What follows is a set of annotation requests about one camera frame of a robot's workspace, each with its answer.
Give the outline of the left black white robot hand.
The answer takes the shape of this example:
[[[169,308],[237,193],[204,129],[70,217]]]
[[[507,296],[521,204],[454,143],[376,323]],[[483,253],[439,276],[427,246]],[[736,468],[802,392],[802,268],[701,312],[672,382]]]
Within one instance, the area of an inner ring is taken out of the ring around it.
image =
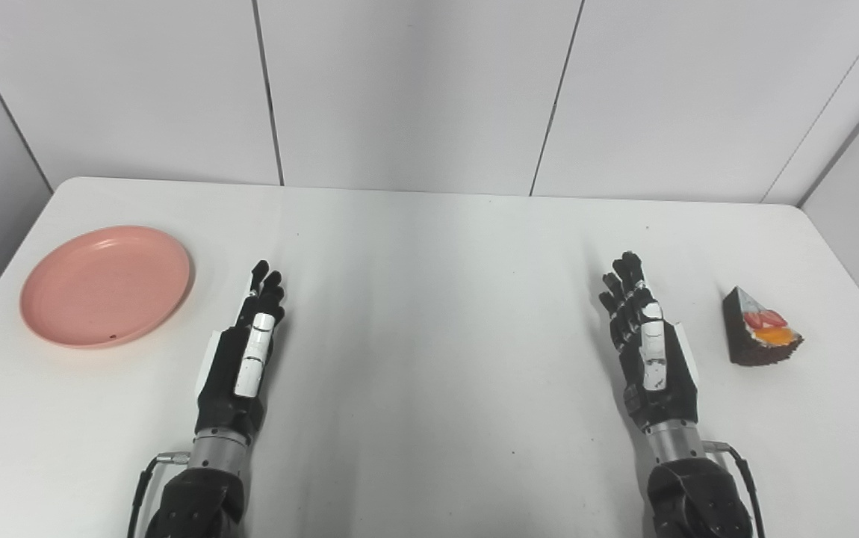
[[[285,315],[283,299],[282,274],[259,260],[235,323],[217,340],[197,398],[194,431],[198,435],[233,433],[245,445],[258,435],[266,411],[261,391],[275,330]]]

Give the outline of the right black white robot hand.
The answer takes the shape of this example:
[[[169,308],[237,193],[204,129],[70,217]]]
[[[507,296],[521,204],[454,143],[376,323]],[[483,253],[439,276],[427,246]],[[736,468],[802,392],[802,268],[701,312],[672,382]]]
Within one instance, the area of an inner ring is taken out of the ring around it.
[[[648,286],[642,260],[627,251],[601,277],[599,300],[618,352],[627,414],[641,431],[675,420],[698,422],[697,388],[675,326]]]

